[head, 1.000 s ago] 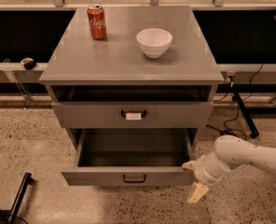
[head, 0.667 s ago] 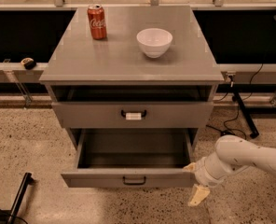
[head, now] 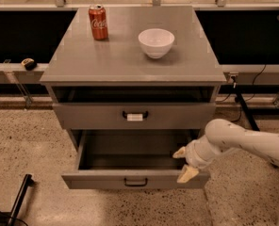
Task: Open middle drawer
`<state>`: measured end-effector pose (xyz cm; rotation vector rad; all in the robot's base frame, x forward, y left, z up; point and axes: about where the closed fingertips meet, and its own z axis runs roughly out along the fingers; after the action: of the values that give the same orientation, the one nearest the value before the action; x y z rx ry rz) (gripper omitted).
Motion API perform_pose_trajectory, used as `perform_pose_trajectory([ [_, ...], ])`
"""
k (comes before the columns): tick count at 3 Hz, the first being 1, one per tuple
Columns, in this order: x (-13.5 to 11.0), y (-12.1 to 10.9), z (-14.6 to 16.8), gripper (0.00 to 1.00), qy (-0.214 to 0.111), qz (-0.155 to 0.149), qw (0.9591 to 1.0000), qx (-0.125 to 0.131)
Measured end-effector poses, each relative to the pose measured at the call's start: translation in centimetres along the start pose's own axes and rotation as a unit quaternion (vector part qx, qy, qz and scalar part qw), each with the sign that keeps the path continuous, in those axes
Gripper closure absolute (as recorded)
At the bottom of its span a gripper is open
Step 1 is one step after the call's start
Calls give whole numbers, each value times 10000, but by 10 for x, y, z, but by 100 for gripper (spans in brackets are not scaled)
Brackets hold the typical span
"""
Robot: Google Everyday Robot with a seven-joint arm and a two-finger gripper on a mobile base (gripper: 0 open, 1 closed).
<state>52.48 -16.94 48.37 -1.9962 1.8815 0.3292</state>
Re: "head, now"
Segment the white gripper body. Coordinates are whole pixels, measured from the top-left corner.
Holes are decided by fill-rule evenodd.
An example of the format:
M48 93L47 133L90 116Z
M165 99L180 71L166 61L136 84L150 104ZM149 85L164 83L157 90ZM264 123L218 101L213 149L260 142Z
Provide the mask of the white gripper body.
M185 158L190 166L201 170L237 147L237 143L228 138L203 135L186 146Z

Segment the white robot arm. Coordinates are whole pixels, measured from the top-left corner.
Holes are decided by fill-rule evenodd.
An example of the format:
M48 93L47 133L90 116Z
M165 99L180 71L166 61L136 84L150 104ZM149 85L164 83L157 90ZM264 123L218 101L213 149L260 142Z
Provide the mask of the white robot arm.
M205 126L204 134L179 148L172 157L184 158L178 184L186 184L215 159L243 150L279 167L279 133L249 130L231 121L215 119Z

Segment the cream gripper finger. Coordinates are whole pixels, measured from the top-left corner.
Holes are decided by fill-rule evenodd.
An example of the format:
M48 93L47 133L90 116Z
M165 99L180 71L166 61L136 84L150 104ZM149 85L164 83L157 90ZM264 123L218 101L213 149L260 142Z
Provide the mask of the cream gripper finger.
M173 158L184 158L186 156L186 147L181 147L178 151L176 151L172 157Z
M195 176L199 174L199 171L190 166L190 165L184 165L183 168L181 169L181 173L177 178L177 182L179 184L185 184L191 179L193 179Z

